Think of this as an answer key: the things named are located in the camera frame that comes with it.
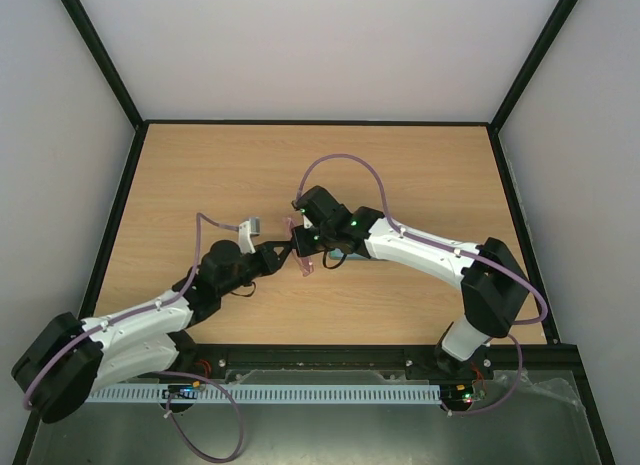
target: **wooden table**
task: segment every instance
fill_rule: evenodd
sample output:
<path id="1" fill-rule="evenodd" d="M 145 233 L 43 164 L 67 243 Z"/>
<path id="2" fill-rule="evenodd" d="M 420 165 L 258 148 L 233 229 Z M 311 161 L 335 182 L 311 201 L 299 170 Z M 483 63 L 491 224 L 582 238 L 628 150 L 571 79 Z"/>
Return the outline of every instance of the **wooden table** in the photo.
<path id="1" fill-rule="evenodd" d="M 494 236 L 522 263 L 483 127 L 154 124 L 95 314 L 149 300 L 185 276 L 197 211 L 235 225 L 257 215 L 263 233 L 256 242 L 283 239 L 282 219 L 294 215 L 290 203 L 302 174 L 316 158 L 338 152 L 376 168 L 397 220 L 465 241 Z M 314 184 L 352 210 L 381 209 L 374 180 L 355 162 L 320 165 L 308 187 Z M 236 236 L 205 224 L 203 249 L 225 238 Z M 330 271 L 316 259 L 315 273 L 303 278 L 288 260 L 257 286 L 252 298 L 225 297 L 220 311 L 189 330 L 192 337 L 227 344 L 434 344 L 462 313 L 460 292 L 391 262 L 350 260 Z M 529 297 L 521 318 L 536 314 Z M 539 324 L 514 334 L 523 343 L 545 343 Z"/>

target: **gray wall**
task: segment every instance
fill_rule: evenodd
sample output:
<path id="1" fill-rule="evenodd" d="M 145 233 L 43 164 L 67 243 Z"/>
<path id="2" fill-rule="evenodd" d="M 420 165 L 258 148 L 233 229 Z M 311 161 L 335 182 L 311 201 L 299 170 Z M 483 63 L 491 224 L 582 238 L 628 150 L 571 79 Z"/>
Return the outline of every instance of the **gray wall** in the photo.
<path id="1" fill-rule="evenodd" d="M 147 118 L 490 120 L 557 0 L 82 0 Z"/>
<path id="2" fill-rule="evenodd" d="M 78 310 L 132 135 L 59 0 L 0 0 L 0 463 L 28 416 L 9 370 Z"/>
<path id="3" fill-rule="evenodd" d="M 580 0 L 502 133 L 563 340 L 638 463 L 640 0 Z"/>

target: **purple cable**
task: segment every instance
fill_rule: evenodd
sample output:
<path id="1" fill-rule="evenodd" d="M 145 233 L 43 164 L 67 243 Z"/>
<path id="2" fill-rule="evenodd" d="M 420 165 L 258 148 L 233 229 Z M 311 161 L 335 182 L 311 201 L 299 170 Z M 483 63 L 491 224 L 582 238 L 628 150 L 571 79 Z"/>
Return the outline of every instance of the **purple cable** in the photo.
<path id="1" fill-rule="evenodd" d="M 516 372 L 516 379 L 514 380 L 513 385 L 511 385 L 511 388 L 509 390 L 507 390 L 507 393 L 505 393 L 502 397 L 500 397 L 500 400 L 498 400 L 497 402 L 492 403 L 491 405 L 488 405 L 488 406 L 486 406 L 484 408 L 479 408 L 478 410 L 466 410 L 464 412 L 454 412 L 452 410 L 449 410 L 449 408 L 444 404 L 444 402 L 442 402 L 442 408 L 444 408 L 447 413 L 450 413 L 450 414 L 455 415 L 457 417 L 467 417 L 469 415 L 479 415 L 481 413 L 490 412 L 491 410 L 495 410 L 500 405 L 502 405 L 504 402 L 506 402 L 507 399 L 511 395 L 513 395 L 513 392 L 515 392 L 516 388 L 518 388 L 518 384 L 520 383 L 520 378 L 522 377 L 522 348 L 520 347 L 520 343 L 518 342 L 518 340 L 516 340 L 516 337 L 514 337 L 511 334 L 509 334 L 507 336 L 511 340 L 513 340 L 513 344 L 516 346 L 516 350 L 518 351 L 518 371 Z"/>
<path id="2" fill-rule="evenodd" d="M 238 406 L 238 402 L 236 402 L 233 399 L 231 394 L 223 386 L 219 385 L 213 380 L 210 380 L 208 378 L 204 378 L 198 375 L 194 375 L 192 373 L 166 372 L 166 371 L 157 372 L 157 373 L 159 375 L 166 375 L 169 377 L 173 376 L 173 377 L 191 378 L 193 380 L 206 382 L 209 385 L 217 388 L 227 398 L 227 400 L 229 400 L 229 403 L 231 403 L 231 405 L 233 406 L 233 410 L 236 412 L 236 416 L 238 417 L 238 444 L 236 445 L 235 450 L 231 452 L 231 455 L 229 455 L 226 458 L 216 458 L 216 457 L 212 457 L 211 455 L 207 455 L 206 453 L 198 449 L 193 443 L 191 443 L 191 440 L 187 438 L 182 428 L 180 428 L 180 425 L 178 424 L 176 417 L 174 417 L 173 413 L 171 413 L 171 400 L 174 398 L 175 395 L 177 395 L 175 393 L 169 396 L 169 398 L 167 399 L 167 403 L 165 404 L 165 410 L 167 412 L 166 417 L 169 418 L 169 420 L 171 420 L 173 425 L 176 427 L 176 429 L 178 430 L 178 433 L 180 434 L 180 437 L 182 438 L 182 441 L 189 448 L 189 450 L 191 450 L 195 455 L 197 455 L 202 460 L 205 460 L 206 462 L 209 462 L 209 463 L 228 463 L 238 458 L 240 456 L 240 453 L 242 452 L 242 444 L 244 443 L 244 419 L 242 418 L 242 412 L 240 412 L 240 407 Z"/>
<path id="3" fill-rule="evenodd" d="M 193 265 L 191 266 L 191 271 L 189 272 L 187 281 L 184 283 L 184 286 L 182 287 L 182 289 L 176 295 L 174 295 L 167 301 L 163 302 L 161 305 L 162 307 L 166 307 L 180 300 L 180 298 L 189 289 L 189 287 L 191 286 L 191 283 L 193 282 L 193 279 L 196 276 L 196 272 L 198 270 L 198 264 L 200 263 L 200 242 L 202 240 L 201 220 L 204 220 L 216 227 L 224 228 L 225 230 L 235 230 L 235 231 L 238 230 L 238 227 L 235 227 L 233 225 L 226 225 L 223 223 L 216 222 L 215 220 L 211 220 L 204 213 L 200 213 L 200 212 L 196 213 L 196 250 L 195 250 L 195 253 L 193 254 Z M 123 320 L 126 320 L 127 318 L 133 317 L 140 313 L 148 312 L 150 310 L 155 310 L 155 309 L 156 309 L 155 304 L 152 304 L 152 305 L 147 305 L 146 307 L 130 310 L 126 313 L 123 313 L 122 315 L 119 315 L 109 320 L 107 326 L 115 325 Z M 47 362 L 47 364 L 44 367 L 42 367 L 42 370 L 40 370 L 40 372 L 36 375 L 36 377 L 31 381 L 31 384 L 27 388 L 27 391 L 25 392 L 24 397 L 22 397 L 22 406 L 25 408 L 25 410 L 33 410 L 33 406 L 31 405 L 31 397 L 33 396 L 33 393 L 35 392 L 36 388 L 38 388 L 38 385 L 40 385 L 40 382 L 42 382 L 42 379 L 47 375 L 47 373 L 49 373 L 49 371 L 51 371 L 51 369 L 56 365 L 56 363 L 58 363 L 60 359 L 64 357 L 67 353 L 73 350 L 76 345 L 78 345 L 84 339 L 90 337 L 91 335 L 93 335 L 94 333 L 100 330 L 102 330 L 102 326 L 96 325 L 95 327 L 90 328 L 89 330 L 76 336 L 64 347 L 62 347 L 58 351 L 58 353 L 56 353 L 51 358 L 51 360 Z"/>
<path id="4" fill-rule="evenodd" d="M 296 200 L 298 200 L 302 195 L 302 190 L 304 189 L 304 185 L 307 181 L 307 178 L 309 178 L 309 175 L 313 171 L 313 169 L 316 168 L 316 166 L 318 166 L 320 163 L 327 160 L 334 159 L 334 158 L 346 158 L 349 160 L 356 161 L 360 165 L 364 166 L 367 170 L 369 170 L 369 172 L 371 172 L 371 175 L 373 175 L 373 178 L 375 178 L 376 182 L 378 183 L 378 189 L 380 190 L 380 198 L 382 200 L 382 208 L 384 210 L 385 218 L 387 219 L 387 222 L 389 222 L 389 226 L 396 232 L 402 233 L 400 230 L 400 226 L 394 221 L 393 217 L 391 216 L 391 212 L 389 211 L 389 204 L 387 203 L 387 194 L 384 190 L 384 185 L 382 184 L 382 179 L 380 178 L 380 175 L 378 175 L 378 172 L 376 172 L 371 165 L 369 165 L 360 157 L 356 157 L 355 155 L 350 155 L 348 153 L 332 153 L 331 155 L 320 157 L 315 162 L 313 162 L 311 166 L 307 169 L 307 171 L 304 173 L 302 180 L 300 181 L 300 185 L 298 186 L 298 192 L 296 193 Z M 446 245 L 444 243 L 436 242 L 435 240 L 431 240 L 429 238 L 420 237 L 411 232 L 405 232 L 404 236 L 411 238 L 412 240 L 415 240 L 417 242 L 424 243 L 425 245 L 439 248 L 440 250 L 444 250 L 446 252 L 455 253 L 456 247 L 452 247 L 451 245 Z M 536 290 L 536 288 L 533 285 L 531 285 L 527 280 L 515 274 L 508 268 L 503 267 L 499 263 L 494 262 L 493 260 L 490 260 L 481 255 L 476 255 L 474 253 L 467 252 L 466 250 L 461 250 L 460 255 L 466 258 L 470 258 L 471 260 L 477 260 L 479 262 L 482 262 L 485 265 L 488 265 L 489 267 L 493 268 L 494 270 L 497 270 L 505 274 L 511 280 L 513 280 L 514 282 L 526 288 L 536 298 L 536 300 L 540 304 L 540 315 L 536 318 L 529 318 L 526 320 L 516 320 L 515 322 L 513 322 L 514 325 L 531 325 L 534 323 L 541 322 L 545 318 L 547 318 L 547 314 L 549 312 L 549 306 L 547 305 L 546 300 L 544 299 L 542 294 L 538 292 L 538 290 Z"/>

